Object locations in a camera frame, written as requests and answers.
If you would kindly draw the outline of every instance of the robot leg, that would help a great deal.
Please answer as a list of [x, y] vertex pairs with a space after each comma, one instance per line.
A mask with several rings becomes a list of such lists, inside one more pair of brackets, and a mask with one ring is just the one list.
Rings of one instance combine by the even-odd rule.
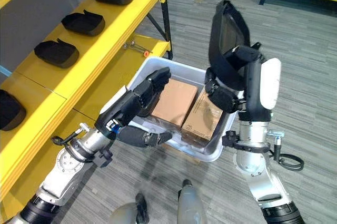
[[177, 224], [206, 224], [202, 201], [191, 181], [185, 179], [179, 192]]
[[147, 224], [148, 221], [147, 205], [141, 193], [137, 194], [136, 202], [117, 208], [109, 219], [111, 224]]

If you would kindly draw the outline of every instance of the black cable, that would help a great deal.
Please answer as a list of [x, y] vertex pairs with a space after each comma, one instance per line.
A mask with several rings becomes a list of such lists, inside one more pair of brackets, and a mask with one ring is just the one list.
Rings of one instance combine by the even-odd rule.
[[65, 138], [65, 140], [63, 140], [61, 137], [59, 136], [53, 136], [52, 137], [52, 142], [55, 144], [55, 145], [58, 145], [58, 146], [62, 146], [64, 144], [67, 144], [72, 138], [78, 136], [78, 133], [76, 132], [73, 132], [71, 135], [69, 135], [67, 138]]
[[78, 133], [73, 132], [71, 135], [69, 135], [67, 138], [65, 138], [65, 140], [63, 140], [61, 137], [59, 136], [53, 136], [51, 138], [52, 142], [55, 145], [58, 146], [64, 146], [65, 150], [71, 155], [72, 158], [74, 158], [76, 161], [78, 162], [83, 162], [83, 163], [90, 163], [92, 162], [92, 160], [81, 160], [80, 158], [78, 158], [69, 148], [68, 142], [71, 141], [72, 138], [78, 136]]
[[[274, 157], [274, 152], [272, 150], [269, 150], [269, 152], [271, 152], [272, 154], [269, 156], [270, 158], [271, 157]], [[303, 170], [304, 168], [304, 161], [293, 155], [293, 154], [280, 154], [280, 157], [284, 157], [284, 158], [281, 158], [279, 160], [276, 160], [276, 162], [281, 165], [283, 168], [287, 169], [287, 170], [291, 170], [291, 171], [301, 171]], [[287, 163], [285, 162], [285, 158], [288, 158], [288, 159], [291, 159], [293, 161], [296, 161], [298, 162], [298, 164], [290, 164], [290, 163]]]

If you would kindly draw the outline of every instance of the white panel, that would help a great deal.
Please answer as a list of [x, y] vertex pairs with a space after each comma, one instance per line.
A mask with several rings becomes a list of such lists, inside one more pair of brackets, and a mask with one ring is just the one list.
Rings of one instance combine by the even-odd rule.
[[281, 62], [272, 58], [261, 66], [260, 102], [266, 109], [273, 109], [279, 94]]

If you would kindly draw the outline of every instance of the cardboard box on floor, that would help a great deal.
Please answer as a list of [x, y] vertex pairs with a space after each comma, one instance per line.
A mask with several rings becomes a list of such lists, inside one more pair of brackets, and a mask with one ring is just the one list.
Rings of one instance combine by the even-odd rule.
[[170, 79], [151, 116], [146, 119], [170, 131], [180, 132], [196, 93], [196, 86]]
[[182, 127], [182, 140], [205, 146], [211, 140], [221, 115], [222, 110], [209, 100], [204, 88]]

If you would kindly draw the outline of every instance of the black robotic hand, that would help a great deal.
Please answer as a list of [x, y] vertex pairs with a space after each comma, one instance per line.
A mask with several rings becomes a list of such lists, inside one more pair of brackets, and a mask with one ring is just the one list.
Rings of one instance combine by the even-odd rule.
[[135, 126], [127, 125], [118, 131], [117, 139], [135, 147], [146, 148], [155, 147], [163, 144], [172, 138], [172, 134], [165, 133], [148, 133]]
[[121, 96], [114, 96], [103, 108], [95, 127], [114, 140], [122, 127], [127, 126], [142, 109], [151, 106], [154, 97], [162, 92], [170, 77], [170, 68], [164, 67], [148, 75], [134, 90], [124, 88]]

